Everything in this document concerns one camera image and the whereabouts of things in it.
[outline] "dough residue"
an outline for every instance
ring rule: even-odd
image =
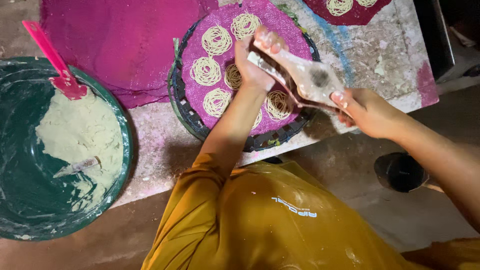
[[[15,236],[15,238],[22,239],[22,240],[30,240],[30,239],[34,238],[34,236],[29,236],[28,234],[14,235],[14,236]]]
[[[377,64],[377,66],[375,67],[375,70],[374,70],[373,72],[379,74],[380,76],[385,75],[385,71],[384,71],[384,68],[383,68],[383,64],[384,64],[384,63],[383,63],[383,58],[382,58],[382,56],[380,55],[380,56],[378,57],[378,64]]]
[[[56,89],[35,131],[38,143],[45,145],[43,153],[54,158],[72,164],[98,157],[100,165],[83,172],[91,181],[77,174],[74,186],[79,199],[72,197],[69,202],[72,211],[87,211],[100,203],[117,179],[123,159],[120,126],[110,106],[90,89],[79,100],[69,100]]]

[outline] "hand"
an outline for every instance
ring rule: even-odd
[[[268,92],[275,84],[275,79],[247,60],[248,47],[252,38],[246,37],[235,42],[235,64],[240,71],[243,87],[257,88]],[[278,53],[280,48],[288,50],[285,40],[279,37],[277,33],[267,33],[267,28],[264,25],[257,28],[255,39],[261,41],[265,49],[271,47],[273,53]]]
[[[365,134],[374,138],[394,139],[411,118],[367,88],[345,88],[335,91],[330,99],[338,105],[340,122],[347,127],[357,125]]]

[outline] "pink mat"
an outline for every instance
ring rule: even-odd
[[[377,0],[377,2],[367,8],[357,1],[353,0],[352,9],[340,16],[333,16],[327,9],[327,0],[303,0],[315,14],[324,18],[331,25],[367,25],[368,22],[384,6],[392,0]]]
[[[216,0],[42,0],[41,22],[68,64],[134,108],[168,102],[172,39],[217,8]]]
[[[187,48],[184,50],[182,55],[184,64],[182,69],[182,78],[185,82],[185,95],[192,108],[199,114],[204,124],[210,129],[215,126],[219,119],[210,116],[205,112],[203,109],[203,100],[205,95],[215,88],[221,88],[229,91],[233,95],[235,94],[236,91],[228,88],[223,81],[225,68],[234,63],[234,46],[232,45],[232,48],[224,54],[213,57],[214,60],[220,65],[220,70],[222,73],[222,79],[215,85],[202,86],[198,84],[190,77],[190,69],[194,60],[202,56],[208,56],[201,44],[202,35],[205,33],[205,31],[208,28],[218,24],[228,30],[233,42],[235,42],[235,36],[233,36],[233,34],[230,32],[230,25],[233,18],[244,13],[245,11],[258,16],[262,20],[262,23],[266,25],[270,31],[278,32],[278,34],[285,39],[286,43],[290,47],[290,51],[293,54],[305,59],[312,59],[310,47],[303,38],[302,31],[295,26],[290,17],[278,10],[275,5],[270,3],[268,0],[244,0],[242,7],[239,7],[238,4],[229,4],[218,8],[216,11],[212,11],[198,24],[188,41]],[[280,84],[276,84],[272,91],[274,90],[284,91]],[[294,113],[292,113],[288,118],[279,122],[275,122],[270,119],[265,111],[265,108],[262,106],[262,121],[257,128],[250,132],[250,135],[263,134],[270,130],[277,130],[282,126],[293,122],[299,112],[300,109],[295,108]]]

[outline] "concrete floor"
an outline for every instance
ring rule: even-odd
[[[19,23],[38,20],[37,0],[0,0],[0,58],[43,56]],[[480,87],[442,95],[436,105],[411,113],[420,122],[480,153]],[[377,157],[401,151],[388,140],[345,134],[282,155],[315,176],[356,209],[377,233],[399,251],[479,235],[442,193],[420,188],[408,194],[377,181]],[[108,210],[69,236],[44,242],[0,239],[0,269],[139,269],[150,249],[170,193]]]
[[[440,96],[412,117],[480,155],[480,86]],[[383,187],[373,163],[403,151],[389,140],[344,134],[284,154],[357,210],[398,251],[410,251],[461,237],[479,236],[448,197],[421,187],[408,194]]]

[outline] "black woven basket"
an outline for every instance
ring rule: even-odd
[[[172,107],[182,124],[187,128],[187,130],[192,133],[198,139],[205,141],[210,129],[204,125],[202,119],[198,113],[192,109],[190,102],[185,97],[185,83],[181,77],[182,62],[181,56],[183,50],[188,45],[188,39],[192,36],[193,31],[200,23],[201,20],[194,23],[190,29],[187,31],[185,36],[182,39],[182,42],[179,46],[178,56],[173,64],[173,70],[171,73],[171,91],[170,102]],[[312,58],[314,61],[320,61],[320,56],[318,54],[317,47],[313,40],[309,37],[307,33],[303,33],[303,37],[307,41],[307,44],[310,46],[310,51],[312,52]],[[278,146],[288,142],[294,135],[299,133],[303,126],[313,118],[315,110],[312,108],[303,108],[299,115],[295,118],[295,121],[284,125],[278,130],[272,130],[263,134],[249,136],[245,147],[243,148],[244,152],[260,151],[268,149],[271,147]]]

